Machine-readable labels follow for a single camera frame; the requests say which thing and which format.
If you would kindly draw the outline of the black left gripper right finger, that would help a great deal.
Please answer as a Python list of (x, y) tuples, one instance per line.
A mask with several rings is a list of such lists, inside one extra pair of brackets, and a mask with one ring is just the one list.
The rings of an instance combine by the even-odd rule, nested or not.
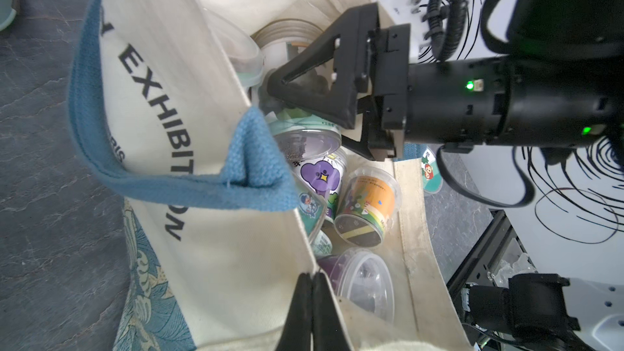
[(334, 302), (328, 277), (318, 272), (312, 279), (312, 345), (314, 351), (350, 351), (348, 336)]

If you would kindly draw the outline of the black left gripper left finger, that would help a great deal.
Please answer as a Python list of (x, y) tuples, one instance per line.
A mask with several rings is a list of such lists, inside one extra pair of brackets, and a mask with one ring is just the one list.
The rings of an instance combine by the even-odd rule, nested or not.
[(276, 351), (310, 351), (313, 284), (309, 274), (297, 278), (289, 312)]

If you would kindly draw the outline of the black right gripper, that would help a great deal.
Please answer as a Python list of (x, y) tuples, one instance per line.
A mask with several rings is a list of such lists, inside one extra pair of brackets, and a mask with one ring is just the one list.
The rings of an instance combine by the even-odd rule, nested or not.
[[(343, 133), (342, 146), (370, 161), (400, 158), (406, 143), (512, 144), (511, 60), (410, 64), (409, 25), (375, 41), (379, 28), (375, 3), (350, 8), (271, 73), (268, 95), (341, 128), (362, 117), (360, 139)], [(357, 109), (370, 77), (375, 107)]]

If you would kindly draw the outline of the cream canvas bag blue handles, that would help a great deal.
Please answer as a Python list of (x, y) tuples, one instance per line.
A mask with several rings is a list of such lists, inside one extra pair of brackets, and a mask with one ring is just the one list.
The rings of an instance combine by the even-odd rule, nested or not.
[[(132, 277), (117, 350), (276, 350), (300, 274), (318, 272), (295, 183), (210, 23), (326, 29), (370, 0), (94, 0), (68, 94), (77, 150), (124, 198)], [(435, 260), (420, 163), (379, 163), (398, 214), (378, 254), (388, 323), (335, 293), (351, 350), (468, 350)]]

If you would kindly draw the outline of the large radish label seed jar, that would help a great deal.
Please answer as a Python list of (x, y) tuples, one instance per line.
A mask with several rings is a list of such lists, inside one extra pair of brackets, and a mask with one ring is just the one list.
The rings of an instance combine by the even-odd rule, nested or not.
[(427, 147), (421, 157), (422, 185), (425, 196), (439, 193), (444, 180), (440, 175), (435, 154)]

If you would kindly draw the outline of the silver label jar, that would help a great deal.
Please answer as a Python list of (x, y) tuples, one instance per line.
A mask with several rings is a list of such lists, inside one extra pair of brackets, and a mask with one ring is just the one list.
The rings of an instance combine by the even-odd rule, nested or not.
[(252, 102), (265, 114), (280, 112), (286, 105), (271, 97), (267, 92), (268, 79), (276, 69), (282, 67), (302, 53), (323, 30), (318, 26), (298, 19), (275, 21), (253, 35), (263, 53), (263, 82), (252, 94)]

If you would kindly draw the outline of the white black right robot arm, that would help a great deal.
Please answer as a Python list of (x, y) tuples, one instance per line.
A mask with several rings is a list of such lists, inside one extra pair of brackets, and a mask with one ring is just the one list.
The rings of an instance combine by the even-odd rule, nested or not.
[(526, 146), (549, 165), (609, 139), (623, 161), (623, 0), (485, 0), (480, 32), (492, 57), (455, 61), (467, 0), (429, 0), (433, 63), (410, 63), (407, 24), (380, 27), (374, 4), (347, 10), (266, 90), (352, 129), (365, 159), (401, 157), (407, 143), (467, 154)]

